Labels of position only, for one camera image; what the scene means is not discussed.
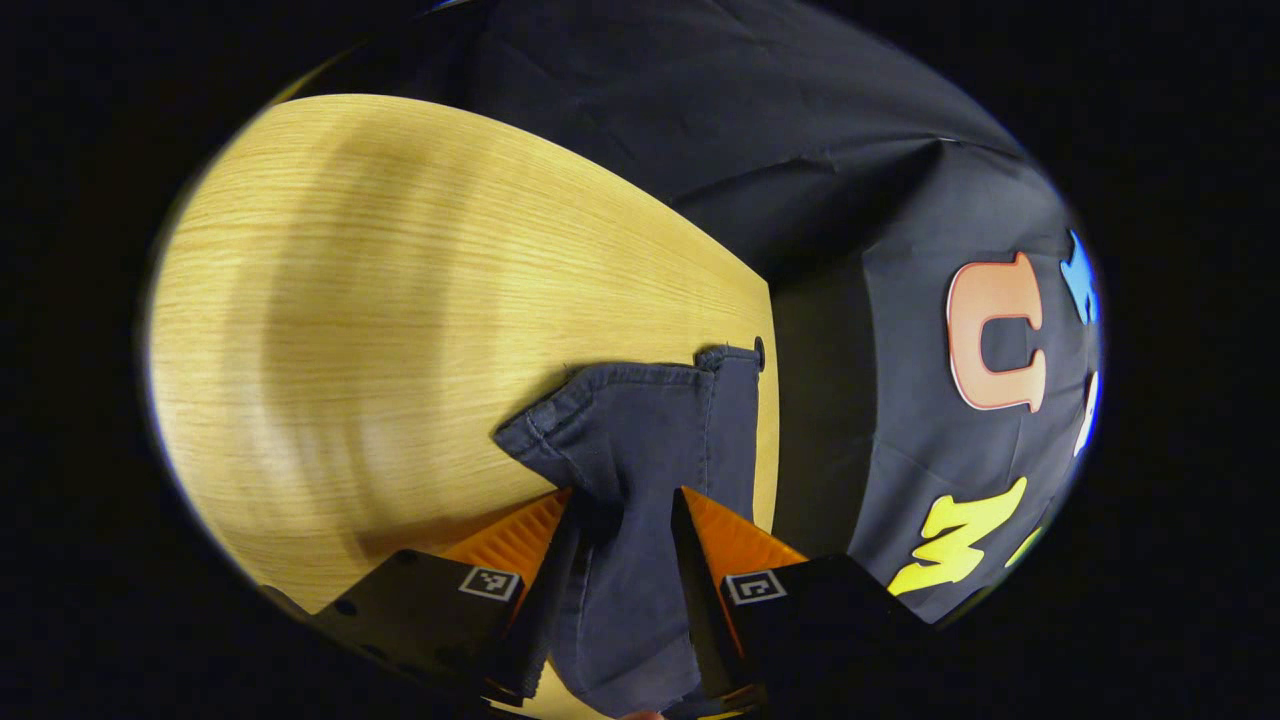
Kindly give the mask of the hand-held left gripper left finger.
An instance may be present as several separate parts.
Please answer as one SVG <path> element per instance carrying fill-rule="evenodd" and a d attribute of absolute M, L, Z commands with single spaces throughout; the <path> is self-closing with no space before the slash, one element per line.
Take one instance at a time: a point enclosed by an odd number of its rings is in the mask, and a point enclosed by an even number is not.
<path fill-rule="evenodd" d="M 538 692 L 577 548 L 579 498 L 559 489 L 444 553 L 396 551 L 306 621 L 454 703 L 521 703 Z"/>

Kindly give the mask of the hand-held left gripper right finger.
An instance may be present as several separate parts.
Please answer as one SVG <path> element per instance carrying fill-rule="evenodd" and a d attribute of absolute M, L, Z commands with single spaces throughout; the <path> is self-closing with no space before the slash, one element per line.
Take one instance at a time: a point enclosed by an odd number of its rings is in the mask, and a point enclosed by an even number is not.
<path fill-rule="evenodd" d="M 808 559 L 692 488 L 675 492 L 672 534 L 713 717 L 881 717 L 931 646 L 854 559 Z"/>

